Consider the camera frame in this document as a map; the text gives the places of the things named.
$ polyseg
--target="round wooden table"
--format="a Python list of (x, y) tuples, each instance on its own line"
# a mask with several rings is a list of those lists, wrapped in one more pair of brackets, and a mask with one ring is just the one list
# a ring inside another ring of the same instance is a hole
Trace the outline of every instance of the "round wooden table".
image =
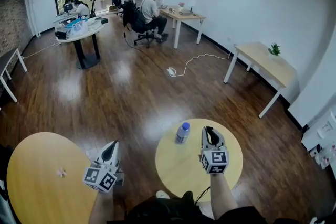
[[(25, 138), (7, 170), (10, 201), (22, 224), (88, 223), (97, 192), (82, 182), (91, 161), (73, 142), (54, 133)], [(57, 171), (63, 167), (67, 175)]]
[[(156, 149), (155, 165), (159, 177), (166, 188), (178, 197), (191, 190), (194, 199), (210, 186), (210, 175), (206, 174), (200, 163), (202, 128), (211, 126), (225, 139), (229, 152), (229, 166), (225, 178), (232, 189), (238, 182), (243, 170), (242, 149), (233, 134), (224, 126), (205, 119), (186, 120), (190, 124), (190, 135), (183, 145), (175, 143), (178, 128), (182, 122), (173, 126), (161, 138)], [(210, 191), (200, 201), (210, 201)]]

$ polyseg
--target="shoe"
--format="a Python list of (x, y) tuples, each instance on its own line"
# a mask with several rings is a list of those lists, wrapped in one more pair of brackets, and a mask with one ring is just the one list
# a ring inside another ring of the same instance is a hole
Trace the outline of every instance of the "shoe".
[(162, 38), (156, 38), (156, 42), (157, 42), (157, 43), (162, 44), (162, 43), (164, 43), (165, 41), (167, 41), (167, 38), (166, 38), (166, 37), (163, 37), (163, 36), (162, 36)]
[(158, 199), (170, 199), (169, 195), (167, 193), (165, 193), (163, 190), (159, 190), (155, 196), (158, 198)]

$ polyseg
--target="bottle cap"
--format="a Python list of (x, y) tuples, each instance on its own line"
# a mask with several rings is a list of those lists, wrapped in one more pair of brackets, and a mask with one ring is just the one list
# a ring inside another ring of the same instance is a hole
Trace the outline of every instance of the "bottle cap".
[(184, 130), (189, 130), (189, 128), (190, 128), (190, 124), (189, 124), (189, 123), (184, 122), (184, 123), (182, 124), (182, 129), (184, 129)]

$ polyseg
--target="table leg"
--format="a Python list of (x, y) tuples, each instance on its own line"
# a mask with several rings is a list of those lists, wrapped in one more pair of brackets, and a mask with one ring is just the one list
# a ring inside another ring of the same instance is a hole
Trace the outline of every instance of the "table leg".
[(262, 116), (265, 115), (265, 113), (270, 109), (270, 107), (274, 104), (274, 102), (278, 99), (278, 97), (281, 94), (281, 90), (278, 90), (278, 92), (275, 94), (275, 96), (272, 98), (272, 100), (268, 103), (268, 105), (264, 108), (264, 110), (260, 113), (259, 118), (262, 118)]
[(16, 49), (15, 52), (16, 52), (16, 54), (17, 54), (17, 57), (19, 58), (19, 61), (20, 61), (21, 65), (22, 65), (22, 67), (23, 67), (23, 70), (24, 70), (25, 72), (27, 72), (28, 70), (27, 70), (27, 68), (26, 68), (25, 63), (23, 62), (23, 59), (22, 59), (21, 54), (20, 54), (20, 52), (19, 52), (19, 49)]
[(253, 66), (252, 62), (249, 64), (249, 66), (247, 67), (246, 71), (250, 71), (251, 67)]
[(97, 45), (97, 38), (95, 34), (92, 35), (92, 41), (93, 41), (93, 47), (95, 48), (97, 59), (100, 59), (100, 54), (99, 54), (98, 45)]
[(2, 83), (2, 85), (5, 87), (6, 91), (8, 92), (8, 94), (10, 95), (10, 97), (12, 97), (13, 101), (15, 103), (17, 103), (17, 99), (15, 98), (15, 96), (13, 95), (12, 91), (10, 90), (10, 88), (7, 86), (4, 78), (2, 76), (0, 76), (0, 81)]
[(197, 41), (196, 41), (196, 44), (198, 45), (201, 41), (201, 36), (202, 36), (202, 23), (203, 23), (203, 20), (200, 21), (201, 25), (200, 25), (200, 29), (198, 30), (198, 37), (197, 37)]
[(231, 75), (231, 72), (232, 72), (232, 70), (233, 70), (233, 67), (235, 66), (235, 63), (236, 63), (236, 61), (237, 61), (237, 58), (238, 58), (238, 51), (237, 51), (237, 49), (235, 49), (235, 52), (234, 52), (234, 56), (233, 56), (233, 58), (232, 58), (232, 61), (231, 61), (231, 64), (230, 64), (230, 66), (229, 66), (229, 69), (227, 70), (227, 72), (226, 72), (226, 76), (225, 76), (225, 79), (224, 79), (224, 82), (225, 83), (227, 83), (227, 81), (229, 80), (229, 78), (230, 78), (230, 75)]
[(181, 21), (177, 20), (177, 27), (175, 33), (175, 42), (174, 42), (174, 49), (177, 49), (179, 43), (179, 36), (180, 36), (180, 28), (181, 28)]
[(82, 69), (84, 69), (85, 68), (85, 65), (84, 65), (85, 56), (84, 56), (82, 44), (80, 43), (80, 40), (76, 40), (73, 43), (75, 44), (75, 49), (76, 49), (76, 53), (77, 53), (80, 66), (82, 67)]
[(7, 71), (7, 69), (5, 69), (5, 72), (6, 72), (6, 75), (7, 75), (8, 79), (9, 79), (9, 80), (12, 80), (12, 78), (10, 77), (10, 75), (9, 75), (9, 73), (8, 73), (8, 71)]

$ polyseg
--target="white desk leg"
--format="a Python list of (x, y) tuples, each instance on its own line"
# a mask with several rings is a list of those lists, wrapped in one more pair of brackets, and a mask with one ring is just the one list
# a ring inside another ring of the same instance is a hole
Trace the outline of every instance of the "white desk leg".
[(9, 79), (9, 80), (12, 80), (12, 78), (10, 77), (10, 75), (9, 75), (9, 73), (8, 73), (8, 71), (7, 71), (7, 69), (5, 69), (5, 72), (6, 72), (6, 75), (8, 76), (8, 79)]
[(202, 23), (203, 23), (203, 20), (201, 20), (201, 25), (200, 25), (200, 29), (198, 30), (198, 37), (197, 37), (197, 41), (196, 41), (196, 44), (198, 45), (201, 41), (201, 36), (202, 36)]
[(225, 83), (227, 83), (227, 81), (229, 80), (229, 78), (230, 78), (230, 75), (231, 75), (231, 72), (232, 72), (232, 70), (233, 70), (233, 67), (235, 66), (235, 63), (236, 63), (236, 61), (237, 61), (237, 57), (238, 57), (238, 52), (237, 52), (237, 50), (235, 49), (235, 52), (234, 52), (234, 56), (233, 56), (233, 58), (232, 58), (232, 61), (231, 61), (231, 64), (230, 64), (230, 66), (229, 66), (229, 69), (227, 70), (227, 72), (226, 72), (226, 76), (225, 76), (225, 79), (224, 79), (224, 82)]
[(175, 33), (175, 42), (174, 42), (174, 49), (177, 49), (179, 43), (179, 36), (180, 36), (180, 28), (181, 28), (181, 21), (177, 20), (177, 27)]
[(268, 103), (268, 105), (264, 108), (264, 110), (260, 113), (259, 118), (262, 118), (262, 116), (265, 115), (267, 110), (270, 109), (270, 107), (274, 104), (274, 102), (278, 99), (279, 95), (281, 94), (281, 90), (279, 89), (278, 92), (275, 94), (275, 96), (272, 98), (272, 100)]
[(27, 72), (28, 70), (27, 70), (27, 68), (26, 68), (25, 63), (23, 62), (23, 59), (22, 59), (21, 54), (20, 54), (20, 52), (19, 52), (19, 49), (16, 49), (16, 54), (17, 54), (17, 56), (18, 56), (18, 58), (19, 58), (19, 60), (20, 60), (20, 63), (21, 63), (21, 65), (22, 65), (22, 67), (23, 67), (23, 70), (24, 70), (25, 72)]
[(15, 96), (13, 95), (12, 91), (9, 89), (9, 87), (7, 86), (4, 78), (2, 76), (0, 76), (0, 81), (2, 83), (2, 85), (5, 87), (6, 91), (9, 93), (10, 97), (12, 97), (13, 101), (15, 103), (17, 103), (17, 99), (15, 98)]
[(249, 64), (249, 66), (247, 67), (247, 69), (246, 69), (246, 71), (248, 72), (248, 71), (250, 71), (250, 69), (251, 69), (251, 67), (252, 67), (252, 62)]

